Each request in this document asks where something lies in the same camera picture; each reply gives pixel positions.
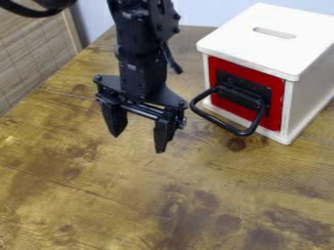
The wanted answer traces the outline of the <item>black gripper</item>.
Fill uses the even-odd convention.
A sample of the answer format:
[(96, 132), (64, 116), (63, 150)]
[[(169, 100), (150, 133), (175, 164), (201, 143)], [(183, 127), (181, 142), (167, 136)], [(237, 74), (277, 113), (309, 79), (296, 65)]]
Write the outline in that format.
[(163, 153), (177, 129), (183, 128), (186, 100), (167, 86), (167, 65), (183, 72), (167, 53), (116, 55), (118, 75), (96, 75), (96, 100), (108, 131), (119, 137), (129, 125), (129, 112), (155, 121), (155, 151)]

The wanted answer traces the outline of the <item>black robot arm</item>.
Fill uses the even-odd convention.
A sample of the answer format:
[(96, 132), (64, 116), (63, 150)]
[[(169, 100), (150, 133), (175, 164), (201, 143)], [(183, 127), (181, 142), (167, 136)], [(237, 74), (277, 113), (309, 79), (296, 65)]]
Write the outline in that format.
[(120, 74), (98, 75), (96, 100), (112, 136), (127, 128), (129, 114), (155, 121), (155, 151), (162, 153), (186, 126), (187, 101), (167, 87), (167, 70), (182, 73), (167, 41), (181, 32), (171, 0), (107, 0), (116, 26)]

